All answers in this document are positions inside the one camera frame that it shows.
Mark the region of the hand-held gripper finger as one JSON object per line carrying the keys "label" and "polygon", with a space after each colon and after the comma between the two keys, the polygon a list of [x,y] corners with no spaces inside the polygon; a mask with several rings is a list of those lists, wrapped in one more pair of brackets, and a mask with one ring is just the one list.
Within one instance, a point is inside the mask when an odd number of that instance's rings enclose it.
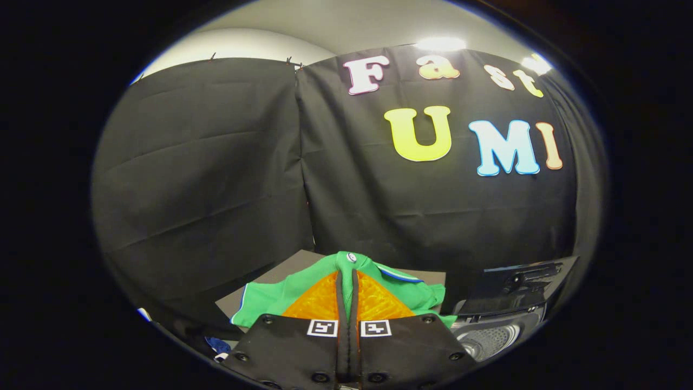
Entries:
{"label": "hand-held gripper finger", "polygon": [[415,315],[353,271],[351,372],[360,389],[441,389],[478,367],[437,313]]}
{"label": "hand-held gripper finger", "polygon": [[332,272],[290,306],[264,313],[238,341],[222,366],[264,389],[337,389],[343,366],[342,274]]}

